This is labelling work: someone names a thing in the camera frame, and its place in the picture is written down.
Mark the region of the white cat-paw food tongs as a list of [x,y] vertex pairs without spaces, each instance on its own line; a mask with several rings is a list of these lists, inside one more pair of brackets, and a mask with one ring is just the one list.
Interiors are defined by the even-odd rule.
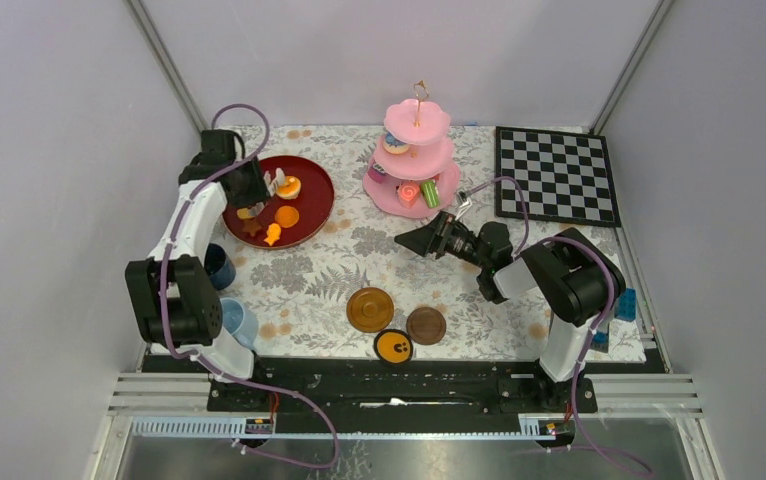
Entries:
[[253,218],[262,213],[268,203],[276,196],[277,190],[286,183],[286,175],[282,168],[276,168],[273,172],[266,171],[263,174],[263,180],[265,182],[267,194],[263,200],[249,208],[249,213]]

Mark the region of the brown star cookie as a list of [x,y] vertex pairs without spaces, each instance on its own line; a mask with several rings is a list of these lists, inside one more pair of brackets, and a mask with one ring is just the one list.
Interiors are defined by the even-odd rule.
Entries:
[[242,232],[248,237],[255,237],[263,229],[256,218],[244,219],[242,221]]

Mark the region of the orange pancake stack toy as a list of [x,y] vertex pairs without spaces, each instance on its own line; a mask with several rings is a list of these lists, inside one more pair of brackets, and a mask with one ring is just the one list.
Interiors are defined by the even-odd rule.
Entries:
[[283,200],[296,199],[302,189],[302,182],[298,177],[286,176],[284,182],[277,187],[276,194]]

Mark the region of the orange round cookie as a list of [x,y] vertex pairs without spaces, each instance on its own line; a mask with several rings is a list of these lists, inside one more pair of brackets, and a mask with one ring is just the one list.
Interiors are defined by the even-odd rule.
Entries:
[[290,205],[281,206],[274,213],[274,222],[278,224],[282,229],[294,227],[298,224],[299,220],[299,211]]

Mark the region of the dark red round tray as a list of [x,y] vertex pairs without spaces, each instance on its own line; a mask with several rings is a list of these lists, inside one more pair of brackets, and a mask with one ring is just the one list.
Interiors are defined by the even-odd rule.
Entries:
[[[302,182],[301,192],[294,200],[283,200],[275,196],[256,217],[263,229],[255,237],[248,237],[242,232],[243,220],[237,217],[237,209],[231,206],[222,214],[226,229],[240,242],[262,249],[286,249],[311,239],[328,222],[334,208],[334,185],[327,172],[315,162],[299,156],[268,157],[259,163],[264,172],[282,168],[287,176],[298,177]],[[295,207],[300,213],[300,220],[294,227],[282,229],[280,240],[269,247],[264,243],[266,229],[275,223],[274,213],[284,205]]]

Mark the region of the blue frosted donut toy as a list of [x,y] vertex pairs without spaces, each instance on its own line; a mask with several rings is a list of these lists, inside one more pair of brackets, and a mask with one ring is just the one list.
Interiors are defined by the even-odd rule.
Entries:
[[402,155],[410,150],[410,145],[387,132],[383,137],[383,149],[391,155]]

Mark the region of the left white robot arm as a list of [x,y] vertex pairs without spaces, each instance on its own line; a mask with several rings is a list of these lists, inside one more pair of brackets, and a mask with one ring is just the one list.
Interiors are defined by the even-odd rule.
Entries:
[[273,196],[270,179],[238,132],[202,131],[199,153],[178,177],[177,203],[164,233],[146,259],[129,262],[124,273],[142,339],[233,382],[231,398],[247,411],[266,404],[270,387],[253,374],[252,349],[223,326],[206,259],[221,215],[238,209],[258,215]]

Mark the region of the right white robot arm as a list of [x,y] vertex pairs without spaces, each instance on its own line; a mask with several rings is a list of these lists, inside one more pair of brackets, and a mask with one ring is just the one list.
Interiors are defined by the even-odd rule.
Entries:
[[576,228],[513,251],[508,226],[490,221],[479,232],[441,212],[428,224],[394,237],[413,253],[452,255],[480,269],[476,277],[485,300],[495,304],[538,289],[552,313],[548,340],[532,386],[534,402],[556,412],[572,398],[570,381],[585,368],[597,327],[626,290],[620,269]]

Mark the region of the green layered cake slice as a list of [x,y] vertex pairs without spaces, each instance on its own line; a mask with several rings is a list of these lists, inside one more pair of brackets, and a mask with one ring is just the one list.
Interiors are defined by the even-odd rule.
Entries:
[[426,180],[420,184],[420,190],[425,204],[428,208],[437,208],[441,204],[440,194],[437,184],[434,180]]

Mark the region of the dark blue mug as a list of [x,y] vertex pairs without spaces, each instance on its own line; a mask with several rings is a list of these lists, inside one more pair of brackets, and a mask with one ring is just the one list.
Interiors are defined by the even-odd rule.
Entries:
[[207,246],[204,269],[212,286],[217,290],[227,289],[236,278],[236,268],[227,252],[218,244]]

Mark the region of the dark brown wooden coaster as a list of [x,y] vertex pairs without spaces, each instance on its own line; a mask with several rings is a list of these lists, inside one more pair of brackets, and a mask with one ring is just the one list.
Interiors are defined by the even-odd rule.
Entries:
[[406,329],[414,343],[434,345],[444,338],[447,322],[439,310],[431,307],[419,307],[407,317]]

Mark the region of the light blue mug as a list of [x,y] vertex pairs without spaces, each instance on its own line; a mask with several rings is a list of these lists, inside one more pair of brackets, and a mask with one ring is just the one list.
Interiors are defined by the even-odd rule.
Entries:
[[237,299],[221,298],[220,304],[224,328],[240,345],[254,350],[259,332],[256,316]]

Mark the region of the black white chessboard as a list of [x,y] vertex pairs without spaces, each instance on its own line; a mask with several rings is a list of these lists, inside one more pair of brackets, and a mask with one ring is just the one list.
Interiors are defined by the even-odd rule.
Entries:
[[619,228],[607,139],[600,135],[498,126],[494,186],[502,218]]

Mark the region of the blue toy brick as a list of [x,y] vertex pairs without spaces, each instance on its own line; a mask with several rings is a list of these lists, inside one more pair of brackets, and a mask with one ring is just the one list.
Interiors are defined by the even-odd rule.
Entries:
[[635,322],[637,316],[637,295],[633,288],[627,288],[616,300],[614,318],[625,322]]

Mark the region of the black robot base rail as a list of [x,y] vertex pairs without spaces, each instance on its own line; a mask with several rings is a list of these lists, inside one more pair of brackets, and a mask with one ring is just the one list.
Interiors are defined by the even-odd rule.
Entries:
[[253,379],[279,393],[214,381],[210,413],[263,413],[279,433],[512,434],[523,418],[567,422],[598,409],[590,380],[551,381],[535,362],[265,357]]

